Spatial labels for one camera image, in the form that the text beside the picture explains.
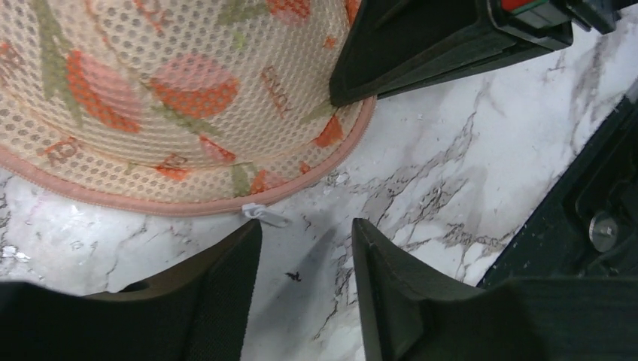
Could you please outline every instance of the small debris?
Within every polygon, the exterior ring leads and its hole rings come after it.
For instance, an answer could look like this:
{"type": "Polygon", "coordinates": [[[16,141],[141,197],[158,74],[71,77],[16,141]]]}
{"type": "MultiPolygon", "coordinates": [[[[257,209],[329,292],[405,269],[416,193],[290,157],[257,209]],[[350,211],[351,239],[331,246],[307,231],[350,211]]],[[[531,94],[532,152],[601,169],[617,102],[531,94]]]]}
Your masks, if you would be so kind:
{"type": "Polygon", "coordinates": [[[350,179],[350,175],[348,173],[341,173],[337,179],[335,179],[335,184],[343,184],[350,179]]]}
{"type": "Polygon", "coordinates": [[[26,263],[31,259],[31,257],[25,255],[24,253],[18,252],[16,246],[4,246],[2,248],[2,258],[13,258],[21,263],[26,263]]]}
{"type": "Polygon", "coordinates": [[[299,272],[295,272],[295,273],[286,272],[286,276],[288,276],[293,281],[301,282],[301,277],[299,276],[299,272]]]}

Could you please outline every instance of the white marble surface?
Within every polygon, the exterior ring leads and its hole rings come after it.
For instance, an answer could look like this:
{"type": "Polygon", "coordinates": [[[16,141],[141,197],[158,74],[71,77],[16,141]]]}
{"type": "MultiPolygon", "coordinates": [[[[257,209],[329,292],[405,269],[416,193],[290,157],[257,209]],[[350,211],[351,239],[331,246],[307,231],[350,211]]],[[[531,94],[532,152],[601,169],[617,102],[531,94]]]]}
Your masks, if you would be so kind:
{"type": "MultiPolygon", "coordinates": [[[[350,225],[479,281],[638,77],[638,8],[606,37],[380,101],[352,156],[273,206],[242,359],[364,360],[350,225]],[[299,272],[301,281],[285,272],[299,272]]],[[[0,278],[78,295],[116,291],[210,247],[239,215],[146,217],[69,201],[0,170],[0,278]]]]}

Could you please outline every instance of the pink piping trim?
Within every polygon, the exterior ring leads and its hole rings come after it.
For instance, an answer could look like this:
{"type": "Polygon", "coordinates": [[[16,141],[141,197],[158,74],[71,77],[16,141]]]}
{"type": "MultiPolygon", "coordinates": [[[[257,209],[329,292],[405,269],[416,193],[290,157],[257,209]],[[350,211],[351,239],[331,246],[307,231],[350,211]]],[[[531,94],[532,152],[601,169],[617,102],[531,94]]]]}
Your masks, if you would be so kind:
{"type": "Polygon", "coordinates": [[[238,211],[241,209],[242,205],[246,205],[248,203],[269,205],[290,196],[318,181],[326,173],[332,171],[337,165],[341,164],[341,162],[343,162],[357,146],[361,137],[363,137],[363,133],[366,131],[368,124],[372,119],[375,103],[375,98],[363,101],[363,107],[361,108],[359,117],[357,118],[357,121],[355,122],[348,137],[346,137],[343,143],[341,143],[335,153],[329,156],[320,165],[311,169],[308,173],[301,177],[291,180],[283,186],[267,190],[253,196],[221,199],[205,203],[180,204],[131,199],[125,196],[107,194],[97,190],[89,190],[81,185],[55,177],[45,171],[37,169],[33,164],[21,160],[3,147],[0,147],[0,166],[18,174],[20,177],[23,177],[34,184],[39,185],[40,187],[70,199],[75,199],[80,202],[90,203],[93,205],[117,208],[124,211],[135,211],[144,214],[172,217],[196,217],[238,211]]]}

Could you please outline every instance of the zipper pull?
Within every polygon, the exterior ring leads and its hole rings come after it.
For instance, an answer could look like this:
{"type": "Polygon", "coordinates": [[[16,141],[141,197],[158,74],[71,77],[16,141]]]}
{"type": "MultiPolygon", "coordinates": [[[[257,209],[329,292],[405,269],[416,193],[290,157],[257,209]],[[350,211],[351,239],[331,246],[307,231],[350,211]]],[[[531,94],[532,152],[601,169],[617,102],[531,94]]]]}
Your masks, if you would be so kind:
{"type": "Polygon", "coordinates": [[[278,228],[286,228],[293,222],[290,218],[269,210],[265,205],[257,205],[255,203],[242,205],[242,213],[247,218],[261,220],[264,223],[278,228]]]}

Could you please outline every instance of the orange strawberry pattern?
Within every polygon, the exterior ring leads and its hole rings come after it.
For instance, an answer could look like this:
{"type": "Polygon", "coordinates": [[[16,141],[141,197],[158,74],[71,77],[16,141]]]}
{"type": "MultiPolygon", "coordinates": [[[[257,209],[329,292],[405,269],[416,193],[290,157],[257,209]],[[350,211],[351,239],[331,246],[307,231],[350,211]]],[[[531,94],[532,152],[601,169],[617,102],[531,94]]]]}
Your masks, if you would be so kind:
{"type": "Polygon", "coordinates": [[[183,181],[191,172],[190,169],[180,168],[187,160],[188,159],[178,156],[177,154],[171,154],[164,159],[162,164],[155,167],[155,170],[175,181],[183,181]]]}
{"type": "Polygon", "coordinates": [[[171,109],[202,119],[219,114],[237,96],[239,81],[204,54],[179,56],[160,67],[150,88],[171,109]]]}
{"type": "Polygon", "coordinates": [[[343,139],[343,129],[339,118],[333,115],[321,134],[313,140],[318,147],[325,148],[339,143],[343,139]]]}
{"type": "Polygon", "coordinates": [[[140,131],[141,103],[116,71],[73,50],[66,62],[66,80],[75,101],[102,124],[123,132],[140,131]]]}
{"type": "Polygon", "coordinates": [[[308,165],[308,163],[301,161],[299,162],[299,171],[301,172],[301,174],[306,174],[310,171],[310,165],[308,165]]]}
{"type": "Polygon", "coordinates": [[[271,171],[261,170],[251,184],[251,194],[263,193],[272,188],[284,185],[286,182],[271,171]]]}
{"type": "Polygon", "coordinates": [[[336,45],[337,39],[333,36],[326,36],[326,40],[324,41],[324,47],[326,49],[334,49],[336,45]]]}
{"type": "Polygon", "coordinates": [[[310,0],[266,0],[272,16],[289,26],[301,26],[310,17],[310,0]]]}
{"type": "Polygon", "coordinates": [[[72,49],[46,1],[32,2],[38,18],[44,97],[54,94],[65,102],[82,125],[81,106],[104,125],[124,132],[139,132],[141,104],[129,84],[113,69],[88,54],[72,49]]]}
{"type": "Polygon", "coordinates": [[[345,0],[345,10],[348,13],[348,22],[350,22],[350,25],[354,24],[360,6],[361,0],[345,0]]]}
{"type": "Polygon", "coordinates": [[[235,162],[235,154],[230,153],[228,150],[225,150],[213,143],[213,141],[206,138],[204,135],[199,136],[199,143],[202,145],[204,153],[208,154],[212,159],[226,164],[235,162]]]}

